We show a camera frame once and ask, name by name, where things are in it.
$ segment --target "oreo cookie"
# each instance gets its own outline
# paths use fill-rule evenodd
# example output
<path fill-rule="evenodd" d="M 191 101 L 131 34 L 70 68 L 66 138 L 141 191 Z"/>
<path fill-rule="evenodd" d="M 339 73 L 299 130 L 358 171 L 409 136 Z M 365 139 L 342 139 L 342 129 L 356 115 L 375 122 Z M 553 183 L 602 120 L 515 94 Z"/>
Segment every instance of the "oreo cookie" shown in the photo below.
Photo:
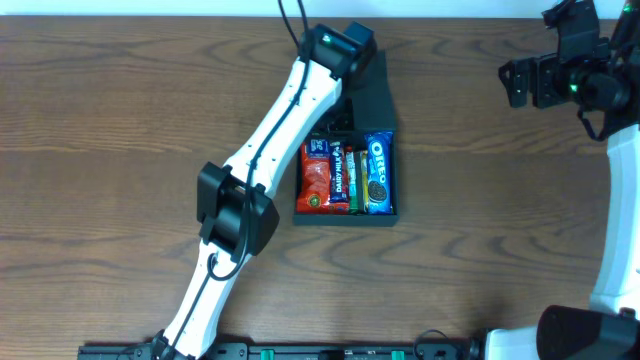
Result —
<path fill-rule="evenodd" d="M 369 214 L 392 214 L 390 131 L 365 135 L 367 142 Z"/>

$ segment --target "black cable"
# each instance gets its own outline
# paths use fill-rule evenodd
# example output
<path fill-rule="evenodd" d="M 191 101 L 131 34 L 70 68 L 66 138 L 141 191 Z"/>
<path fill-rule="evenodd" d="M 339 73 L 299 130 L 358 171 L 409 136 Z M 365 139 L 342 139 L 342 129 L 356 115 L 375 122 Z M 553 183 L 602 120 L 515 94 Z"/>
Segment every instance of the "black cable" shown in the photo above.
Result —
<path fill-rule="evenodd" d="M 418 345 L 420 345 L 420 340 L 424 340 L 426 339 L 426 336 L 429 334 L 438 334 L 440 336 L 442 336 L 443 338 L 445 338 L 447 341 L 449 341 L 449 345 L 453 346 L 458 354 L 456 356 L 456 358 L 458 359 L 462 359 L 464 357 L 464 348 L 458 344 L 454 344 L 453 341 L 451 341 L 451 339 L 449 339 L 449 337 L 447 335 L 445 335 L 442 331 L 437 330 L 437 329 L 430 329 L 427 330 L 425 332 L 423 332 L 422 334 L 418 335 L 418 337 L 413 341 L 413 356 L 416 359 L 421 359 L 421 360 L 426 360 L 424 358 L 424 354 L 418 354 Z"/>
<path fill-rule="evenodd" d="M 287 27 L 287 30 L 289 31 L 289 35 L 291 35 L 291 38 L 293 39 L 293 43 L 296 44 L 296 48 L 300 48 L 300 43 L 298 43 L 296 34 L 293 33 L 293 29 L 291 28 L 289 19 L 287 19 L 287 14 L 284 12 L 284 6 L 282 6 L 282 0 L 278 0 L 278 6 L 280 7 L 280 14 L 282 15 L 282 20 L 284 20 L 284 25 Z"/>
<path fill-rule="evenodd" d="M 307 22 L 307 14 L 304 11 L 304 5 L 302 4 L 302 0 L 298 0 L 298 6 L 300 7 L 300 14 L 302 15 L 302 24 L 304 25 L 304 34 L 306 37 L 309 37 L 311 36 L 311 31 L 309 30 L 309 23 Z M 287 16 L 284 13 L 284 9 L 283 8 L 281 9 L 282 9 L 282 18 L 285 19 L 285 24 L 287 24 L 288 23 L 288 20 L 286 20 Z M 267 146 L 267 144 L 269 143 L 273 135 L 276 133 L 276 131 L 278 131 L 278 128 L 280 128 L 280 125 L 282 125 L 282 123 L 287 119 L 287 117 L 289 116 L 289 113 L 291 113 L 291 110 L 293 110 L 293 107 L 298 104 L 298 102 L 300 101 L 300 96 L 302 95 L 302 92 L 305 89 L 305 84 L 307 83 L 307 78 L 309 75 L 309 60 L 311 58 L 311 53 L 313 51 L 313 41 L 309 41 L 309 39 L 307 38 L 307 41 L 305 41 L 305 44 L 307 45 L 307 48 L 306 48 L 307 52 L 305 53 L 305 56 L 303 59 L 304 71 L 302 73 L 302 80 L 300 81 L 300 86 L 298 87 L 298 91 L 293 96 L 293 99 L 291 99 L 289 106 L 287 107 L 285 112 L 282 114 L 278 122 L 274 125 L 273 129 L 271 129 L 271 131 L 269 132 L 267 137 L 265 137 L 262 144 L 260 144 L 260 147 L 258 147 L 258 150 L 256 151 L 255 156 L 253 157 L 253 159 L 251 159 L 251 162 L 249 164 L 249 173 L 247 174 L 247 182 L 245 186 L 245 203 L 244 203 L 243 214 L 242 214 L 242 217 L 246 223 L 246 226 L 244 228 L 245 240 L 242 246 L 242 253 L 240 255 L 240 260 L 238 260 L 233 270 L 231 270 L 225 276 L 218 276 L 213 272 L 213 268 L 216 265 L 215 257 L 213 257 L 213 254 L 209 256 L 209 261 L 207 261 L 207 273 L 211 278 L 213 278 L 216 281 L 227 281 L 233 278 L 238 273 L 238 271 L 240 271 L 240 269 L 242 268 L 242 265 L 246 260 L 248 243 L 250 239 L 253 239 L 253 224 L 252 224 L 253 209 L 252 208 L 254 203 L 254 199 L 253 199 L 254 189 L 251 186 L 251 183 L 253 182 L 253 172 L 256 169 L 256 166 L 257 166 L 258 160 L 260 159 L 260 155 L 262 154 L 262 151 Z"/>

